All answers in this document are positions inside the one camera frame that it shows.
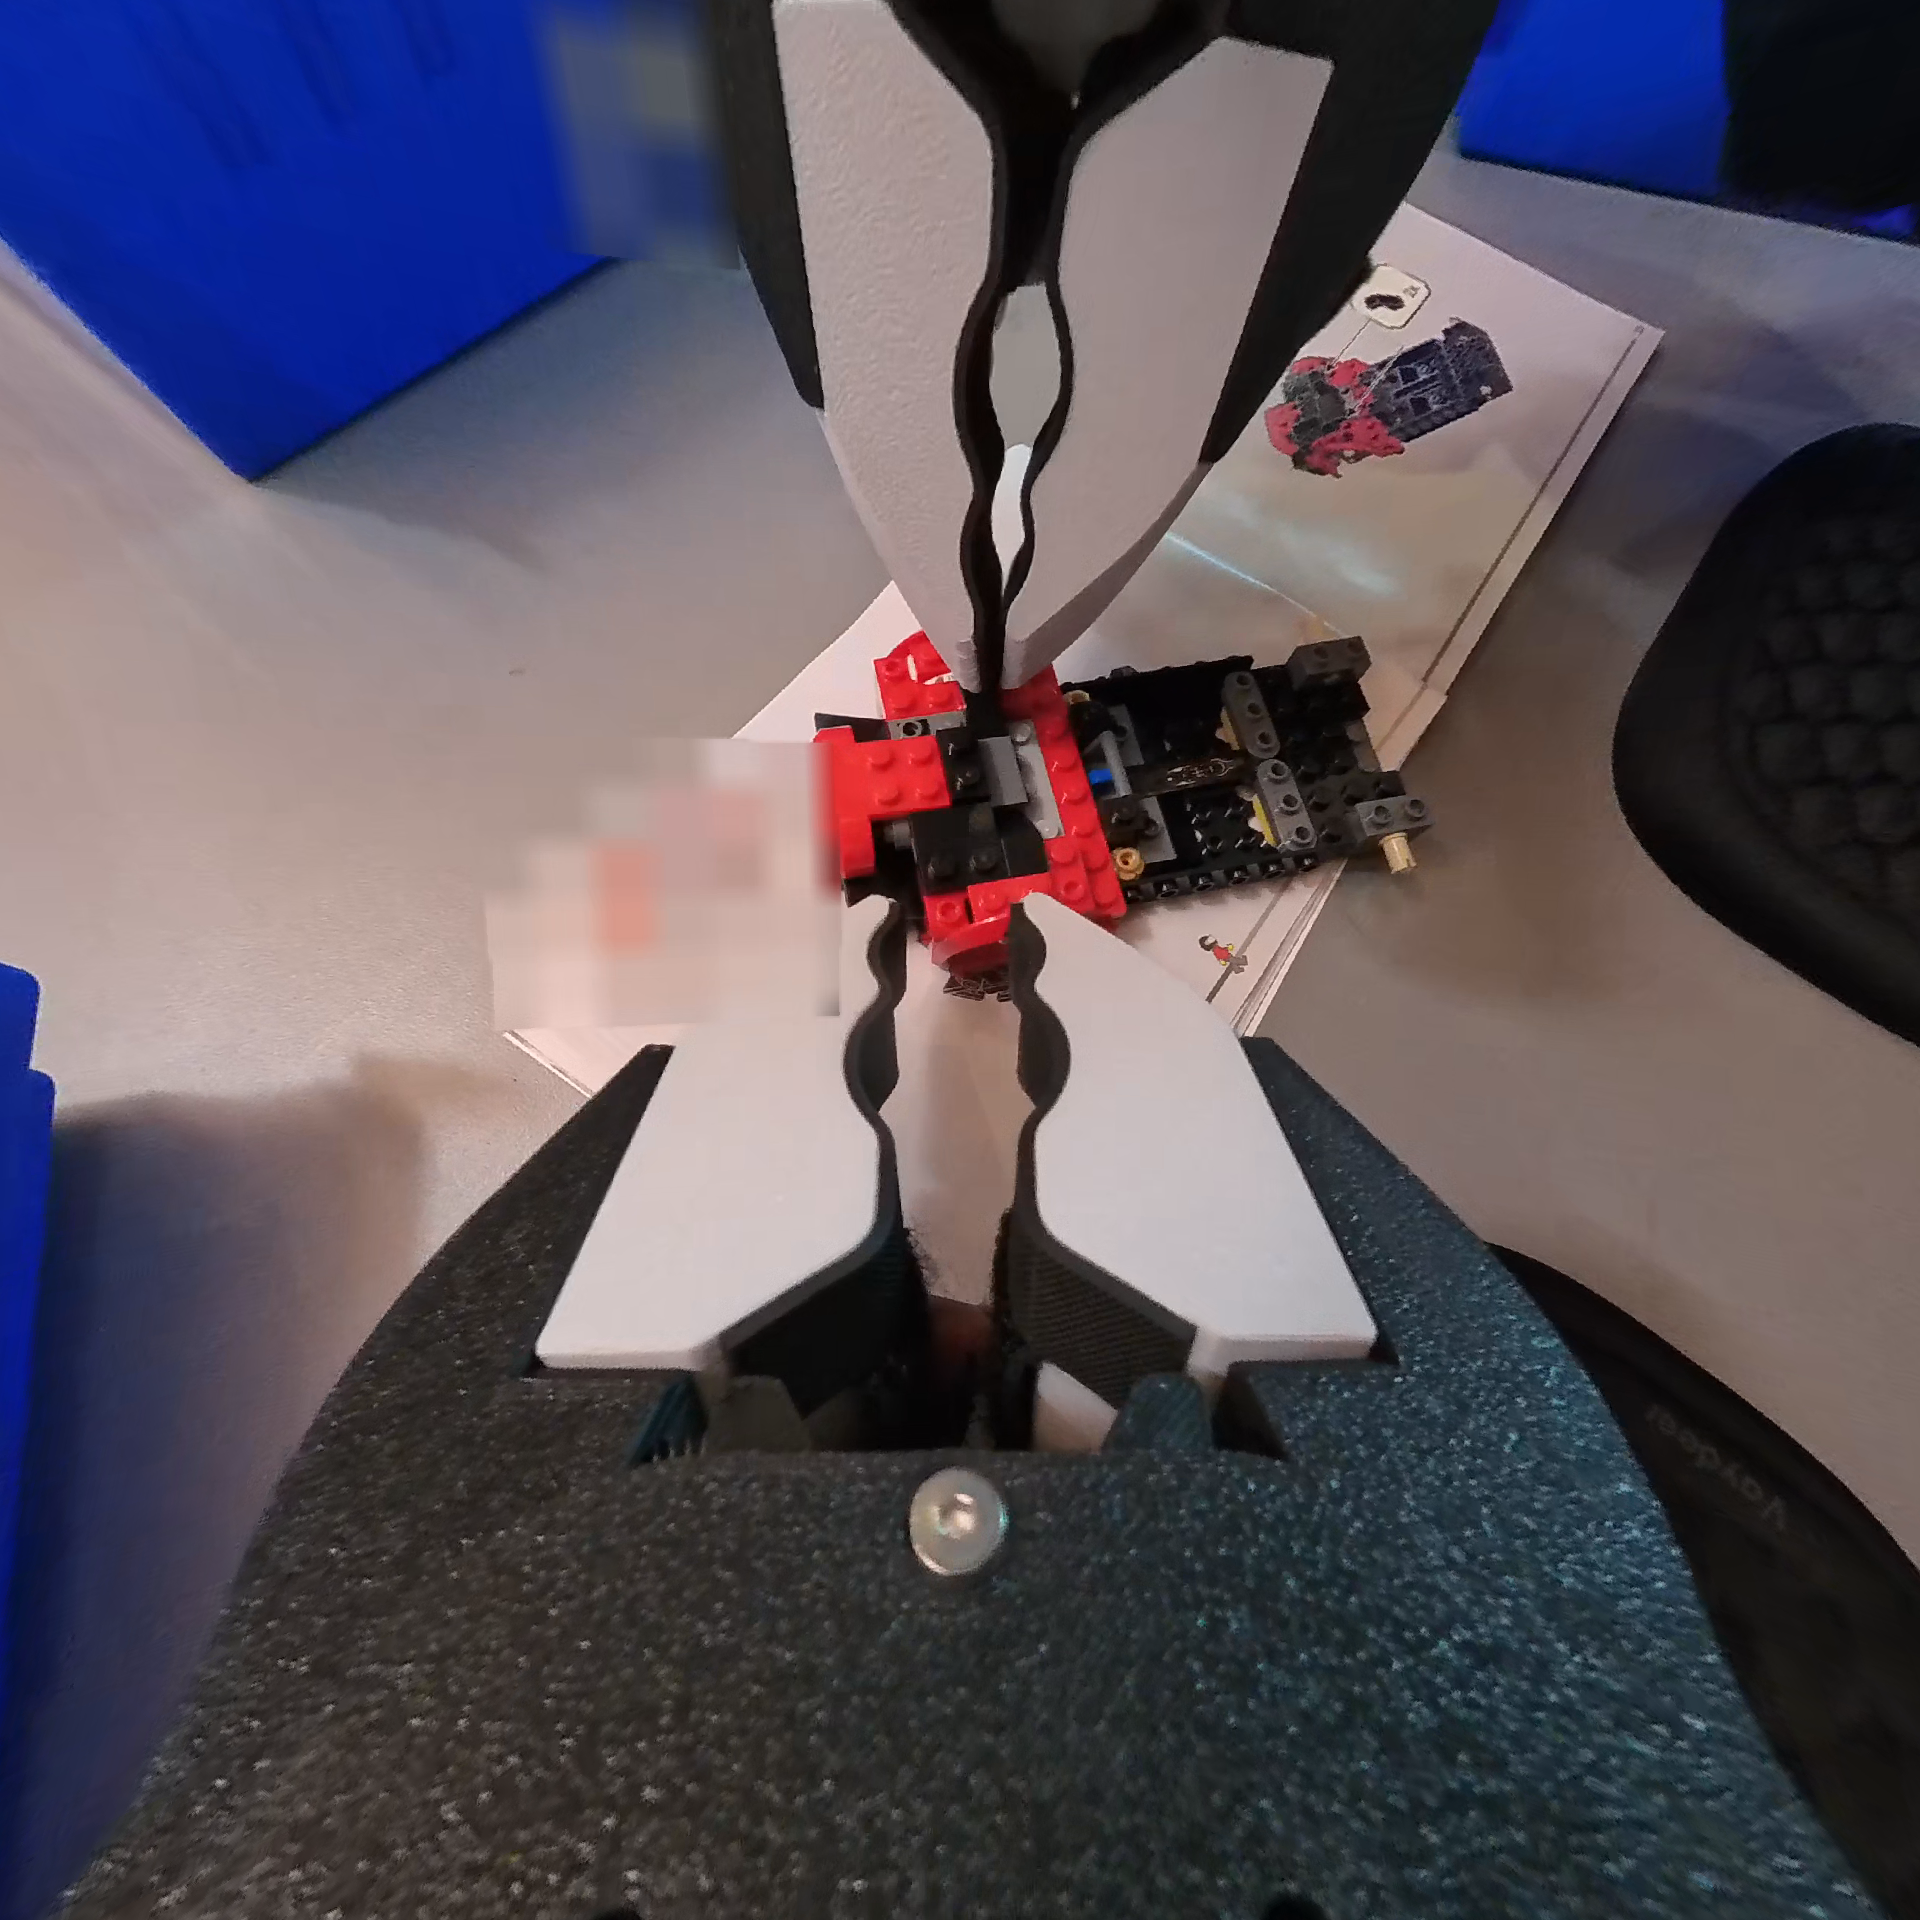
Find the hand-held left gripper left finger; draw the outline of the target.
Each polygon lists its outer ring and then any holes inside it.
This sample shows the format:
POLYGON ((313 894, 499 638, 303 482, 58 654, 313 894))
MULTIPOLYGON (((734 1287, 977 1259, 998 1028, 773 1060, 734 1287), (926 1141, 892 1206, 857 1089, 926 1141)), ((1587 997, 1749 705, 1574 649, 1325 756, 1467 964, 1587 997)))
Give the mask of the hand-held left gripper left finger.
POLYGON ((657 1079, 538 1334, 547 1372, 702 1372, 854 1273, 900 1220, 906 911, 843 916, 838 1013, 705 1025, 657 1079))

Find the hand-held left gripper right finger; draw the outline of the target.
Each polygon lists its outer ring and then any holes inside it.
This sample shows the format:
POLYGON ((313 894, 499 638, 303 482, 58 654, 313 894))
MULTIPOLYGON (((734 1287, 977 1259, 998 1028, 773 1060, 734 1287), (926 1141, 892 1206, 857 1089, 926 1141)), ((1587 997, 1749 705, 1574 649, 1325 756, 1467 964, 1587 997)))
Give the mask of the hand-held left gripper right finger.
POLYGON ((1103 1444, 1151 1377, 1205 1412, 1269 1363, 1379 1355, 1377 1316, 1227 1020, 1049 895, 1009 927, 1028 1101, 994 1308, 1027 1444, 1103 1444))

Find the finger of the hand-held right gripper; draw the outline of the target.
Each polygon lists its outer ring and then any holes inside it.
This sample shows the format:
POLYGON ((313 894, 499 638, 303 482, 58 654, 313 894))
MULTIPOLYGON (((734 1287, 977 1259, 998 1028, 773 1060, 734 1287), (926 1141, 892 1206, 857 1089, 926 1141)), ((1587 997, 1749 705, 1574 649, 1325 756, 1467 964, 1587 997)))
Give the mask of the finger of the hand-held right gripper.
POLYGON ((1206 476, 1205 443, 1333 74, 1327 57, 1214 41, 1077 154, 1047 286, 1065 411, 1027 468, 1027 570, 998 681, 1053 665, 1206 476))
POLYGON ((965 356, 996 262, 996 159, 892 4, 780 3, 823 433, 873 548, 948 667, 979 667, 988 499, 965 356))

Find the red and black lego car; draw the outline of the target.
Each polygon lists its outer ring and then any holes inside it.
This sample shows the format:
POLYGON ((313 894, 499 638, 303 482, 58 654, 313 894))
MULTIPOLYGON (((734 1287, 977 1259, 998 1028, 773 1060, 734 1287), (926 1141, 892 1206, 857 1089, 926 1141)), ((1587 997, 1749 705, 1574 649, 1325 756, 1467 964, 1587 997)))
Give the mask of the red and black lego car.
POLYGON ((1015 902, 1049 895, 1116 931, 1349 857, 1413 869, 1428 805, 1370 731, 1358 638, 1119 667, 1004 691, 1012 742, 980 755, 929 636, 873 663, 878 716, 818 711, 849 900, 890 895, 950 997, 1009 995, 1015 902))

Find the lego instruction booklet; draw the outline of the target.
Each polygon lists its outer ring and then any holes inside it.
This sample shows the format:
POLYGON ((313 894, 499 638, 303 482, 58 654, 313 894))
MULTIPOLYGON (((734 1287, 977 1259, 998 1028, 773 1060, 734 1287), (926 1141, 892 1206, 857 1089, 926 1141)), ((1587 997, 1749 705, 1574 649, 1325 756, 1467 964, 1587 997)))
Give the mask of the lego instruction booklet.
MULTIPOLYGON (((1358 638, 1381 764, 1439 713, 1506 590, 1649 371, 1661 331, 1417 207, 1383 265, 1279 377, 1140 574, 1053 670, 1091 681, 1226 655, 1279 665, 1358 638)), ((817 713, 878 716, 873 663, 915 631, 897 587, 748 727, 813 737, 817 713)), ((1355 854, 1211 900, 1156 902, 1116 931, 1242 1036, 1254 1031, 1355 854)), ((1012 1046, 1005 997, 946 991, 918 932, 899 1015, 908 1097, 967 1092, 1012 1046)))

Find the person's right forearm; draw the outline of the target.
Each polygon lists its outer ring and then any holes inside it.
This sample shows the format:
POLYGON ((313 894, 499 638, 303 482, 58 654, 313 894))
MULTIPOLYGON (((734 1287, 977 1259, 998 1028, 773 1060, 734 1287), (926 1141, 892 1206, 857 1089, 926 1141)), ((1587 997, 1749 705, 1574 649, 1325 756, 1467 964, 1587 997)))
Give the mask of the person's right forearm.
POLYGON ((1731 204, 1916 242, 1916 3, 1726 3, 1722 60, 1731 204))

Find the black dimpled cushion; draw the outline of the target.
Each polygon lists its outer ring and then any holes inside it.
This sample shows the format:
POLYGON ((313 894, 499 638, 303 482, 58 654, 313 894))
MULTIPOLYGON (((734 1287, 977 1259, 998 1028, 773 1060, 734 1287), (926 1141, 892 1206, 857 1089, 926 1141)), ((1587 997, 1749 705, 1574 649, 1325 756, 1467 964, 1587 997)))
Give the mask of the black dimpled cushion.
POLYGON ((1917 430, 1799 449, 1729 515, 1617 721, 1614 787, 1717 923, 1917 1043, 1917 430))

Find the blue divided plastic bin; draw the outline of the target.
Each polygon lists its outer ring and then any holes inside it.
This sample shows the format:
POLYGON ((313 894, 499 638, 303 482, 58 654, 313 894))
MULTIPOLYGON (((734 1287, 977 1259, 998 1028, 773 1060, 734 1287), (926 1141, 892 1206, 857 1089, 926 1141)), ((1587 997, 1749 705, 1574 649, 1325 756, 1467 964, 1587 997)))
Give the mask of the blue divided plastic bin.
POLYGON ((717 239, 702 4, 7 3, 20 265, 255 477, 606 257, 717 239))

